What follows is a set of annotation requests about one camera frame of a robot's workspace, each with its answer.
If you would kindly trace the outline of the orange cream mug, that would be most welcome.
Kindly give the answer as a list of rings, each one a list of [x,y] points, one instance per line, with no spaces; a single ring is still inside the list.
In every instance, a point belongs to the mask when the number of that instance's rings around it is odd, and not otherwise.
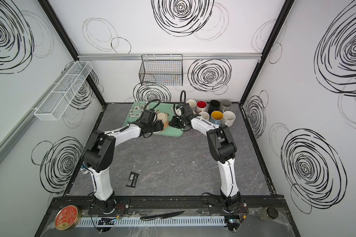
[[[168,115],[163,112],[157,113],[157,119],[163,123],[163,130],[169,126]]]

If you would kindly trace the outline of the green floral tray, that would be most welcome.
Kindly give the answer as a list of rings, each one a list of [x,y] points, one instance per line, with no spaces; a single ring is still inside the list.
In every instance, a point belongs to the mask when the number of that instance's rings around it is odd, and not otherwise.
[[[126,126],[129,122],[134,122],[136,121],[142,114],[142,111],[144,109],[146,102],[145,101],[137,101],[134,102],[127,117],[126,120],[123,124],[123,126]],[[169,103],[161,103],[159,106],[155,108],[155,111],[157,113],[165,113],[168,117],[168,122],[170,122],[175,115],[173,112],[173,104]],[[165,136],[174,136],[174,137],[179,137],[183,135],[183,131],[181,131],[178,128],[174,128],[171,126],[167,126],[163,131],[155,132],[153,133],[154,135],[165,135]]]

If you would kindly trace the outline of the cream white mug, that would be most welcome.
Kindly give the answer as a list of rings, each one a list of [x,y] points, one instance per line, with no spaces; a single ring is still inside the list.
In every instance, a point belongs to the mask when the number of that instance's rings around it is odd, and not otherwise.
[[[200,100],[197,101],[196,104],[196,113],[199,114],[200,112],[206,112],[208,108],[208,103],[206,101]]]

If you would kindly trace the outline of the black mug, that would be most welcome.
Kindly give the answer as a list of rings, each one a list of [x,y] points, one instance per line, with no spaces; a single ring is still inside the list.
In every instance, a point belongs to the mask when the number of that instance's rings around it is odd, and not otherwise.
[[[217,100],[211,100],[208,105],[208,113],[211,115],[214,111],[218,111],[221,103]]]

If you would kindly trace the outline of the blue mug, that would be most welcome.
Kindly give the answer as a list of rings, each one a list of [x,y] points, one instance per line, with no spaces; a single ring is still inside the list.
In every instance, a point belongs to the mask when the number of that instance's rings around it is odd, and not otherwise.
[[[224,115],[221,111],[213,111],[210,116],[210,122],[217,125],[223,124]]]

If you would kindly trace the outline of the grey brown mug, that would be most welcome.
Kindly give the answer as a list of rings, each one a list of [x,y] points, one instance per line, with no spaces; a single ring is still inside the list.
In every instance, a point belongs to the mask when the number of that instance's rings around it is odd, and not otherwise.
[[[224,113],[225,111],[228,111],[232,106],[232,102],[229,101],[229,100],[222,100],[221,103],[220,103],[220,108],[219,110]]]

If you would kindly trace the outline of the speckled cream mug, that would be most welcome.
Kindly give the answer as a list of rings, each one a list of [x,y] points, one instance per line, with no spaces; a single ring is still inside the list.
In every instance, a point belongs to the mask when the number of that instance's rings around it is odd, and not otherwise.
[[[231,127],[236,119],[236,115],[232,111],[225,111],[223,113],[222,124]]]

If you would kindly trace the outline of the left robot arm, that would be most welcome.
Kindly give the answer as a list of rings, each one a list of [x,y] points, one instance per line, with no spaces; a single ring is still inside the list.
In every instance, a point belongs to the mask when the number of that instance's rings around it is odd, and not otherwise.
[[[114,191],[110,183],[109,167],[114,158],[114,150],[131,139],[146,137],[147,134],[161,131],[164,128],[162,121],[157,119],[155,107],[148,108],[150,103],[161,103],[159,99],[147,102],[140,118],[128,125],[111,131],[95,130],[84,147],[81,159],[94,185],[94,201],[104,214],[111,214],[116,208]]]

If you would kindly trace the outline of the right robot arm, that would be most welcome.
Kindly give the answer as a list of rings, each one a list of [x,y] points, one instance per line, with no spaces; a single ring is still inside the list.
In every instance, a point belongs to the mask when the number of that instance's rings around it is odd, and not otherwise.
[[[218,163],[221,177],[220,206],[232,212],[241,204],[241,194],[236,183],[234,161],[236,144],[227,125],[217,125],[195,114],[186,103],[186,91],[181,91],[178,104],[173,105],[174,116],[169,125],[182,130],[197,130],[207,137],[209,151]]]

